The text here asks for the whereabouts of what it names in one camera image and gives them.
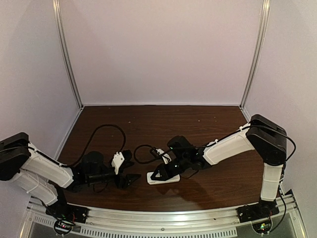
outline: metal corner post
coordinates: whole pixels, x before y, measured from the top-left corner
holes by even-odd
[[[268,22],[268,16],[269,16],[269,8],[270,8],[270,0],[263,0],[263,5],[262,5],[262,12],[261,12],[261,18],[260,18],[260,26],[259,26],[259,32],[258,32],[258,38],[257,38],[257,43],[256,43],[256,48],[254,51],[254,56],[249,72],[249,77],[247,81],[246,88],[243,93],[242,101],[240,104],[240,108],[243,110],[244,106],[246,104],[247,98],[249,96],[249,92],[253,83],[253,79],[258,67],[258,63],[260,60],[260,54],[261,54],[261,49],[263,46],[264,42],[264,37],[266,33],[266,28],[267,28],[267,22]]]
[[[55,20],[56,20],[56,25],[57,25],[59,42],[60,42],[60,46],[61,46],[61,51],[62,51],[68,79],[69,79],[70,86],[71,86],[71,89],[72,89],[74,97],[75,97],[77,107],[79,109],[81,109],[81,108],[83,108],[83,104],[82,104],[80,96],[79,96],[78,88],[77,88],[76,81],[74,78],[73,69],[72,69],[71,63],[70,63],[70,58],[69,58],[69,54],[68,54],[66,38],[65,38],[64,28],[63,28],[63,21],[62,21],[62,17],[61,17],[59,0],[53,0],[53,9],[54,9],[54,15],[55,15]]]

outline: brown wooden surface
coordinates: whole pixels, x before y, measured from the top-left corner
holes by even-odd
[[[166,143],[184,135],[194,145],[202,145],[233,132],[246,123],[238,107],[204,106],[117,106],[85,107],[60,156],[73,163],[81,154],[95,127],[117,124],[127,135],[125,149],[151,144],[166,150]],[[96,133],[88,151],[97,150],[108,162],[120,148],[122,138],[114,128]],[[151,159],[146,148],[138,152],[140,160]],[[259,199],[263,161],[254,152],[245,152],[200,171],[190,179],[161,185],[148,185],[146,173],[160,162],[134,165],[125,173],[142,177],[125,190],[110,184],[102,193],[86,188],[79,193],[66,192],[68,202],[85,206],[131,211],[190,211],[229,207],[256,202]]]

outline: slotted vent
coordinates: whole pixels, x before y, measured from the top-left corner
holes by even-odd
[[[130,235],[130,234],[124,234],[124,233],[113,233],[108,232],[100,229],[92,229],[88,227],[81,227],[80,233],[87,237],[92,238],[232,238],[237,237],[237,231],[236,228],[229,228],[229,229],[223,229],[221,231],[212,231],[212,232],[205,232],[205,233],[199,233],[198,235],[162,235],[158,236],[150,235],[145,236],[144,234],[136,234],[136,235]]]
[[[47,227],[52,227],[54,225],[54,220],[47,218],[47,217],[43,217],[40,215],[35,215],[34,216],[34,222],[45,225]]]

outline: white wall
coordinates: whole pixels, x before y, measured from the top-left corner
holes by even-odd
[[[0,140],[24,131],[55,156],[78,112],[62,61],[51,0],[0,7]],[[0,182],[0,237],[16,238],[29,196]]]
[[[246,109],[280,124],[295,140],[298,150],[287,163],[284,185],[293,188],[308,233],[316,237],[317,1],[271,1]]]
[[[262,3],[61,1],[83,103],[240,104]]]

